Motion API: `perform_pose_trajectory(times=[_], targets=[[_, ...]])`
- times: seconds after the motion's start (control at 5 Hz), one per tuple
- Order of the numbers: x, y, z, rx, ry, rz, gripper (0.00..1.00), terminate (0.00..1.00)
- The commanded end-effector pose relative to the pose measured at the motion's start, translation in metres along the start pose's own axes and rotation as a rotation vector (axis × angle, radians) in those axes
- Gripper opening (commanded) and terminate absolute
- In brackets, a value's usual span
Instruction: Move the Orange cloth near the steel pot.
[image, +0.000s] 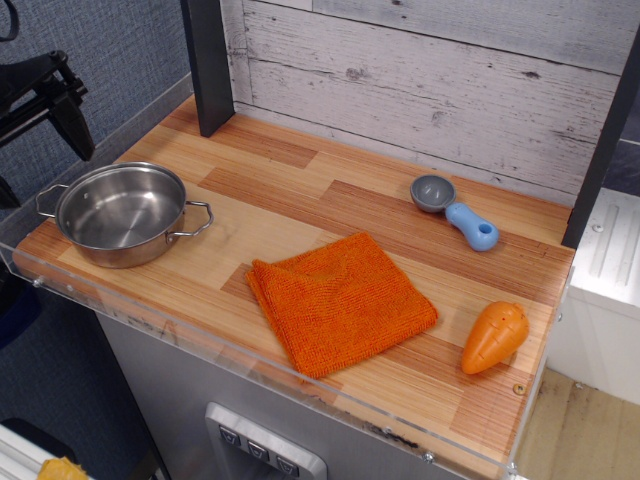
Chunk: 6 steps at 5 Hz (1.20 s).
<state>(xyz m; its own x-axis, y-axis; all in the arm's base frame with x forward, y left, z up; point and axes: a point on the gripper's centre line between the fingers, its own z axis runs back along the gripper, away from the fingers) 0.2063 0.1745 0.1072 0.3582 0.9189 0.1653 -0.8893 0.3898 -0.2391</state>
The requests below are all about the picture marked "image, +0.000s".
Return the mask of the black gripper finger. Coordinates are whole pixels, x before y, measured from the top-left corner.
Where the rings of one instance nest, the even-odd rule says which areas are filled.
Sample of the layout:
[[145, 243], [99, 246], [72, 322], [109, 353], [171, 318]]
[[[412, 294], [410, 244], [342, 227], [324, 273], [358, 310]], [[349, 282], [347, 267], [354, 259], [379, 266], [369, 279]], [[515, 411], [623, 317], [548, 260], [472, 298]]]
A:
[[0, 177], [0, 208], [19, 208], [21, 202], [7, 181]]
[[83, 161], [89, 161], [95, 144], [77, 102], [67, 94], [52, 101], [49, 120], [58, 134]]

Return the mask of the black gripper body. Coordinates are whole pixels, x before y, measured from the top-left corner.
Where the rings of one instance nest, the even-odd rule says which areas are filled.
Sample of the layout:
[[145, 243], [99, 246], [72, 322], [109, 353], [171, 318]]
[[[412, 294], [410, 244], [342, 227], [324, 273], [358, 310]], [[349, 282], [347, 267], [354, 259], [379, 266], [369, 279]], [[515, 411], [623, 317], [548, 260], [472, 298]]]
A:
[[49, 120], [52, 101], [64, 94], [79, 107], [85, 85], [68, 65], [68, 56], [54, 50], [1, 67], [1, 143], [7, 145]]

